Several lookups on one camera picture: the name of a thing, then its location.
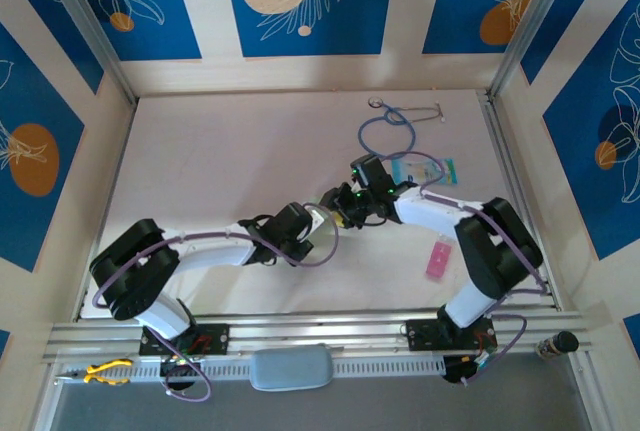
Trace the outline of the green paper sheet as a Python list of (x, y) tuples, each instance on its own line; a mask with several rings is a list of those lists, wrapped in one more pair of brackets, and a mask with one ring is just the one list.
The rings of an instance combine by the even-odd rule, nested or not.
[[(319, 204), (317, 201), (307, 201), (304, 203), (315, 203), (315, 204)], [(332, 218), (331, 222), (327, 222), (325, 223), (321, 228), (319, 228), (315, 233), (313, 233), (308, 239), (306, 240), (311, 240), (312, 238), (317, 238), (318, 236), (329, 236), (330, 234), (332, 234), (334, 232), (333, 230), (333, 224), (334, 224), (334, 220)]]

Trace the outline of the teal wipes packet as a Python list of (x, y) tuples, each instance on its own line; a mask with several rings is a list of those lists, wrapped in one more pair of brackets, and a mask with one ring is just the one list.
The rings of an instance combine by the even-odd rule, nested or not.
[(454, 161), (450, 158), (434, 161), (429, 158), (405, 156), (391, 162), (392, 177), (396, 183), (409, 181), (417, 184), (456, 185), (458, 183)]

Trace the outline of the blue stethoscope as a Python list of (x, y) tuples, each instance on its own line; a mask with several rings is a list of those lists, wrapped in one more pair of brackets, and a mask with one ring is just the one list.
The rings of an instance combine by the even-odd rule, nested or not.
[[(372, 96), (368, 99), (368, 106), (372, 109), (380, 109), (381, 114), (365, 120), (358, 128), (357, 140), (359, 145), (368, 153), (378, 158), (395, 159), (404, 157), (414, 152), (417, 141), (415, 124), (426, 121), (446, 122), (446, 117), (441, 105), (435, 102), (430, 106), (392, 106), (381, 97)], [(370, 147), (365, 140), (365, 130), (376, 123), (385, 123), (391, 127), (404, 127), (409, 131), (410, 140), (404, 150), (383, 154)]]

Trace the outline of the aluminium profile beam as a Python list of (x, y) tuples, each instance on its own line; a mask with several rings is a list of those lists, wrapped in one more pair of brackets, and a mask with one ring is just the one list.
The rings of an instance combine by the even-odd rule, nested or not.
[[(230, 356), (247, 355), (255, 350), (308, 344), (325, 344), (346, 356), (374, 356), (408, 353), (402, 336), (408, 320), (434, 319), (435, 309), (327, 312), (254, 315), (198, 316), (199, 325), (227, 324)], [(587, 321), (576, 311), (558, 311), (551, 307), (508, 306), (494, 315), (494, 329), (500, 345), (507, 344), (521, 328), (527, 328), (512, 348), (526, 352), (539, 341), (559, 332), (573, 332), (581, 351), (595, 348), (595, 338)], [(140, 347), (142, 327), (135, 321), (85, 319), (74, 323), (56, 323), (45, 345), (45, 363), (92, 362), (127, 357), (135, 358)]]

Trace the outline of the pale pink table mat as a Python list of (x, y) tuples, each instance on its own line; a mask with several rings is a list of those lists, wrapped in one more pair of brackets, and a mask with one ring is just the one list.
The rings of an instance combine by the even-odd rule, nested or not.
[[(475, 151), (482, 151), (478, 97), (464, 91), (382, 91), (393, 106), (438, 102), (445, 123), (415, 124), (415, 150), (454, 161), (458, 183), (437, 186), (452, 198), (483, 201), (474, 191)], [(101, 245), (134, 222), (212, 231), (241, 219), (273, 214), (290, 202), (318, 201), (346, 181), (365, 150), (357, 131), (381, 114), (369, 92), (215, 94), (143, 99), (135, 114)], [(409, 131), (369, 126), (367, 144), (401, 151)], [(166, 292), (192, 313), (261, 314), (439, 307), (466, 282), (459, 253), (445, 274), (426, 275), (436, 234), (393, 223), (312, 238), (310, 262), (337, 251), (318, 267), (215, 266), (176, 274)]]

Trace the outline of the grey blue pouch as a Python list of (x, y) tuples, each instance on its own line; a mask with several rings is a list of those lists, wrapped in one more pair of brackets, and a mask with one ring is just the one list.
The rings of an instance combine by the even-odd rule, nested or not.
[(250, 360), (251, 386), (264, 392), (287, 392), (323, 387), (333, 379), (333, 359), (321, 345), (264, 349)]

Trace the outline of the black controller board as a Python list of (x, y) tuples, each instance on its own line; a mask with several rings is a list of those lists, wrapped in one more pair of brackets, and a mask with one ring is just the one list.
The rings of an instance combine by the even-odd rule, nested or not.
[(170, 383), (187, 382), (200, 378), (200, 364), (174, 356), (160, 363), (160, 378)]
[(478, 356), (445, 356), (444, 379), (452, 384), (467, 385), (476, 380), (487, 359)]

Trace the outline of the small bottle with dark cap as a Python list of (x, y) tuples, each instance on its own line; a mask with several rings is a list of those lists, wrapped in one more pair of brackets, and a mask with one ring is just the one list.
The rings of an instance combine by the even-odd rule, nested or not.
[(580, 343), (575, 334), (570, 331), (560, 331), (540, 341), (535, 347), (535, 352), (542, 359), (551, 359), (575, 352), (579, 346)]

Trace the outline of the aluminium table side rail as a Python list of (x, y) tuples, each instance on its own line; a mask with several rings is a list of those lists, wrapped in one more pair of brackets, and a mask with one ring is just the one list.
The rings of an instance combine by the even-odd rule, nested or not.
[(561, 311), (562, 305), (558, 302), (544, 245), (525, 193), (523, 169), (517, 162), (512, 132), (503, 112), (489, 101), (486, 94), (478, 91), (477, 97), (482, 116), (483, 147), (482, 151), (474, 152), (474, 156), (478, 158), (478, 177), (474, 179), (474, 191), (483, 201), (494, 197), (507, 199), (540, 247), (544, 258), (539, 274), (545, 282), (545, 292), (542, 293), (540, 285), (529, 276), (503, 301), (501, 308), (506, 310), (537, 307)]

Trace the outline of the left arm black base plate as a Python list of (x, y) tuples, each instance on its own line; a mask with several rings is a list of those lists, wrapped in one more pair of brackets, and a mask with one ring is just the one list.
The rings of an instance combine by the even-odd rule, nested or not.
[[(170, 343), (187, 356), (226, 355), (229, 345), (228, 324), (193, 325)], [(139, 346), (140, 356), (168, 356), (170, 350), (144, 326)]]

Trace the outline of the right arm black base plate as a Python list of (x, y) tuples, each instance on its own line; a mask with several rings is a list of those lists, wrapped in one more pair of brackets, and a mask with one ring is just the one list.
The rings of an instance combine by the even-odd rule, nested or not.
[(479, 318), (466, 328), (440, 319), (408, 320), (404, 327), (410, 351), (480, 352), (497, 348), (493, 322), (488, 318)]

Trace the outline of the aluminium corner post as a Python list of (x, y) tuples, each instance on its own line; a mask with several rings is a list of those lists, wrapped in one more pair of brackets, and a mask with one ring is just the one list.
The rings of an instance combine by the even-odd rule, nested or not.
[(522, 58), (529, 49), (533, 38), (547, 16), (555, 0), (530, 0), (526, 11), (508, 44), (498, 70), (487, 89), (486, 96), (494, 104), (501, 92), (509, 84), (512, 75), (520, 65)]
[(110, 76), (116, 89), (134, 110), (138, 97), (124, 73), (120, 59), (87, 0), (60, 0), (84, 41)]

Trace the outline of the yellow handled pliers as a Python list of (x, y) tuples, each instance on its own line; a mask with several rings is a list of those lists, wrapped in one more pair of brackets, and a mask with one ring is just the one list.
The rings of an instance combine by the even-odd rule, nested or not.
[(67, 371), (65, 373), (59, 374), (55, 376), (57, 381), (82, 381), (85, 384), (89, 384), (91, 382), (97, 382), (100, 384), (106, 384), (109, 386), (119, 386), (129, 383), (128, 378), (123, 379), (111, 379), (103, 376), (103, 373), (118, 367), (129, 368), (134, 364), (134, 362), (127, 358), (114, 359), (111, 361), (104, 362), (99, 365), (89, 365), (82, 370), (77, 371)]

